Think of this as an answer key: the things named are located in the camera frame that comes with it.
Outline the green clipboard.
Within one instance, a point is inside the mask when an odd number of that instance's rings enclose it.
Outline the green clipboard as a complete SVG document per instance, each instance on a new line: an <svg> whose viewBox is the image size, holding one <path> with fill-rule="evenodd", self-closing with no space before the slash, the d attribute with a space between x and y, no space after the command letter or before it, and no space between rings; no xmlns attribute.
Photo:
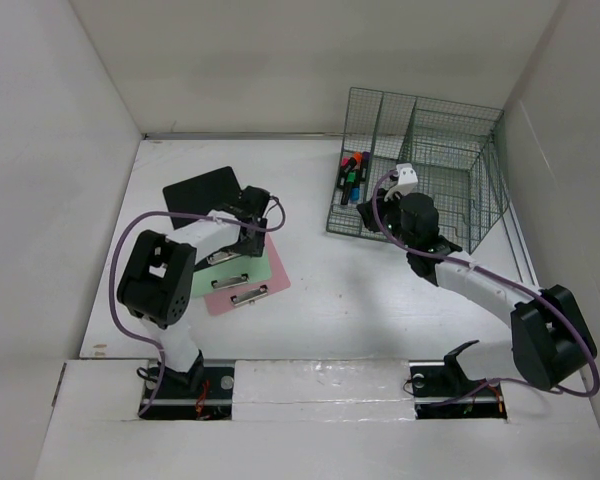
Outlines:
<svg viewBox="0 0 600 480"><path fill-rule="evenodd" d="M269 280L272 267L268 252L261 256L236 256L197 270L193 276L191 297L198 298L221 290Z"/></svg>

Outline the black clipboard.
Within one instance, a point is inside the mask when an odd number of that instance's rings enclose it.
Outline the black clipboard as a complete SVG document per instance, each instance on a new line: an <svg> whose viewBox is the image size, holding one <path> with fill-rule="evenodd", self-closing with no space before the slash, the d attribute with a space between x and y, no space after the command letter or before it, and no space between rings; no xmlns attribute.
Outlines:
<svg viewBox="0 0 600 480"><path fill-rule="evenodd" d="M230 166L164 187L167 211L188 215L171 219L174 231L168 238L192 246L196 265L206 265L210 256L228 252L225 248L238 240L239 230L246 224L221 211L220 204L244 188Z"/></svg>

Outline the black mounting rail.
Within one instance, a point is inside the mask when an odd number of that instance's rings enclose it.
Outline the black mounting rail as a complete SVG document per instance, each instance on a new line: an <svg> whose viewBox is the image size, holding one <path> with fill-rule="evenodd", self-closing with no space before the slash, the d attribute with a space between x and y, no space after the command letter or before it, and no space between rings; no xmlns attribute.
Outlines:
<svg viewBox="0 0 600 480"><path fill-rule="evenodd" d="M140 367L139 415L144 420L404 422L504 420L499 388L448 405L418 397L405 360L240 360L209 362L194 391L158 368Z"/></svg>

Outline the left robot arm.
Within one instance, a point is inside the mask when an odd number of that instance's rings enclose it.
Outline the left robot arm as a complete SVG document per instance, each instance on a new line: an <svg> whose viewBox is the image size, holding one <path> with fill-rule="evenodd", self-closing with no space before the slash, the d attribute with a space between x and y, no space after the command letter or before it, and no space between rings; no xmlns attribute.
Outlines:
<svg viewBox="0 0 600 480"><path fill-rule="evenodd" d="M167 208L161 214L174 229L138 234L123 272L109 274L109 310L123 335L156 349L156 386L188 397L204 378L202 351L183 319L196 268L220 252L261 256L272 230L267 207L279 201L253 186L171 185L164 194Z"/></svg>

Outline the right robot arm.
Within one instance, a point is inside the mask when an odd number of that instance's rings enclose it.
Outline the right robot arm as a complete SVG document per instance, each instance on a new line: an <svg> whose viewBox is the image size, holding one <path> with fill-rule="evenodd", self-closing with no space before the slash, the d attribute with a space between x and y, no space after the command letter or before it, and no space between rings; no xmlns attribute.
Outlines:
<svg viewBox="0 0 600 480"><path fill-rule="evenodd" d="M561 285L533 288L490 271L440 232L433 199L410 193L387 200L380 190L359 205L364 227L406 252L412 271L502 321L514 365L529 386L591 398L600 390L597 347L574 294Z"/></svg>

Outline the green capped black highlighter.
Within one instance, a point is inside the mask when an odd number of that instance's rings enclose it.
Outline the green capped black highlighter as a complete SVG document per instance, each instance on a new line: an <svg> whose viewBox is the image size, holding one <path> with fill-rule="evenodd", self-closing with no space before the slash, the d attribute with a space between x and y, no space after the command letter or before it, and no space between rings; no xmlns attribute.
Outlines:
<svg viewBox="0 0 600 480"><path fill-rule="evenodd" d="M358 170L352 170L347 174L347 177L344 182L344 186L342 189L342 195L340 199L340 204L346 206L351 198L351 193L356 183L356 179L358 176Z"/></svg>

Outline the pink clipboard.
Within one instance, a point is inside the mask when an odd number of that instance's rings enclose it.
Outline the pink clipboard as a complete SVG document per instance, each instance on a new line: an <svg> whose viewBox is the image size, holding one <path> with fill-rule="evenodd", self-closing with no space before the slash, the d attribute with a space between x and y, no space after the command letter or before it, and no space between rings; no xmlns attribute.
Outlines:
<svg viewBox="0 0 600 480"><path fill-rule="evenodd" d="M219 316L240 307L253 305L261 299L280 293L291 286L290 279L269 234L266 235L265 253L268 256L271 275L266 280L255 281L249 274L249 282L222 289L205 296L205 304L211 316Z"/></svg>

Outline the pink capped black highlighter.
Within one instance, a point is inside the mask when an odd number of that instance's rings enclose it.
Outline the pink capped black highlighter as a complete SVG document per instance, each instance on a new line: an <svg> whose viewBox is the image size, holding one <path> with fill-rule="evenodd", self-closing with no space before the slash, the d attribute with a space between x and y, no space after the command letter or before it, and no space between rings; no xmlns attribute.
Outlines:
<svg viewBox="0 0 600 480"><path fill-rule="evenodd" d="M344 158L341 162L336 187L343 189L349 174L355 169L357 162L354 158Z"/></svg>

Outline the orange capped black highlighter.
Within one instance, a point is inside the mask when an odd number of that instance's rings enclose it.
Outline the orange capped black highlighter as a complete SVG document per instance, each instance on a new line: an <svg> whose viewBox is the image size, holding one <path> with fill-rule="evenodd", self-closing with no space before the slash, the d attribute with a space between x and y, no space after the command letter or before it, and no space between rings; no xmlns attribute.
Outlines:
<svg viewBox="0 0 600 480"><path fill-rule="evenodd" d="M363 159L363 155L360 152L354 152L349 157L347 163L345 164L345 167L344 167L345 175L349 176L350 173L352 173L353 171L358 169L360 167L362 159Z"/></svg>

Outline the purple capped black highlighter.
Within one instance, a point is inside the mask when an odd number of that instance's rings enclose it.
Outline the purple capped black highlighter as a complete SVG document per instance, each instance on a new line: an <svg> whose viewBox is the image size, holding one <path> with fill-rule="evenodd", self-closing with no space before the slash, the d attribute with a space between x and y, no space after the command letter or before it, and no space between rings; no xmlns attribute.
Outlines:
<svg viewBox="0 0 600 480"><path fill-rule="evenodd" d="M370 153L368 151L364 151L362 153L361 160L361 181L365 182L368 176L369 171L369 163L370 163Z"/></svg>

